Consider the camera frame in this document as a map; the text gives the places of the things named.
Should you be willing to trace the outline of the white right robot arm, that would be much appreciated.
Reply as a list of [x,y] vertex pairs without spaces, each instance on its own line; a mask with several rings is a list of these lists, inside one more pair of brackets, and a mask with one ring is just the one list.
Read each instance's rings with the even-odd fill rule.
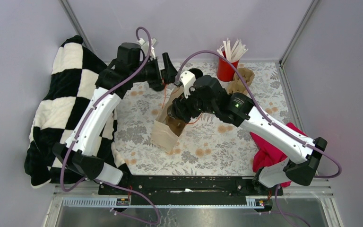
[[183,93],[168,107],[168,116],[189,123],[201,113],[213,114],[220,121],[252,132],[282,151],[287,158],[261,168],[253,178],[252,188],[263,195],[277,184],[292,181],[302,186],[311,184],[327,142],[306,137],[289,127],[277,128],[278,121],[265,118],[262,108],[243,93],[228,94],[216,78],[196,78],[190,71],[181,74]]

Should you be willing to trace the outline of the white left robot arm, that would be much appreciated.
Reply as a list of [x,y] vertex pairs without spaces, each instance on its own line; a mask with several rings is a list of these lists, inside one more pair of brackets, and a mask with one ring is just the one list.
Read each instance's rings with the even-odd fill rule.
[[128,182],[123,178],[123,171],[93,151],[107,119],[134,83],[148,82],[153,90],[161,91],[165,85],[175,82],[177,70],[169,54],[164,52],[162,59],[163,69],[158,65],[153,48],[143,40],[122,43],[118,47],[116,58],[99,73],[90,103],[74,131],[65,142],[53,146],[54,155],[64,167],[83,179],[109,183],[116,194],[126,192]]

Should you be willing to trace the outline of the stack of black cups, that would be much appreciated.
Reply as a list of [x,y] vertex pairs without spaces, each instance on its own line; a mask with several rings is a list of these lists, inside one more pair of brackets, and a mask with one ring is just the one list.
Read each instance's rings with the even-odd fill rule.
[[195,79],[198,79],[203,76],[202,70],[200,70],[198,68],[191,68],[191,69],[189,69],[189,72],[194,74]]

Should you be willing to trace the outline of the tan paper bag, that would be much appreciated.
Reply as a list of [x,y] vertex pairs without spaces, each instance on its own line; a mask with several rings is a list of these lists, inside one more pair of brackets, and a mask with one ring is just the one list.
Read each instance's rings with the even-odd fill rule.
[[[162,110],[155,119],[152,128],[151,143],[159,147],[160,149],[164,150],[166,153],[171,153],[172,149],[177,144],[180,137],[176,136],[166,125],[165,118],[166,116],[168,116],[167,110],[172,104],[172,101],[181,94],[182,94],[182,89],[180,87],[174,88],[169,93],[169,98],[165,98],[162,104]],[[200,118],[201,115],[196,120],[194,121],[191,120],[189,123],[186,123],[186,125],[195,124]]]

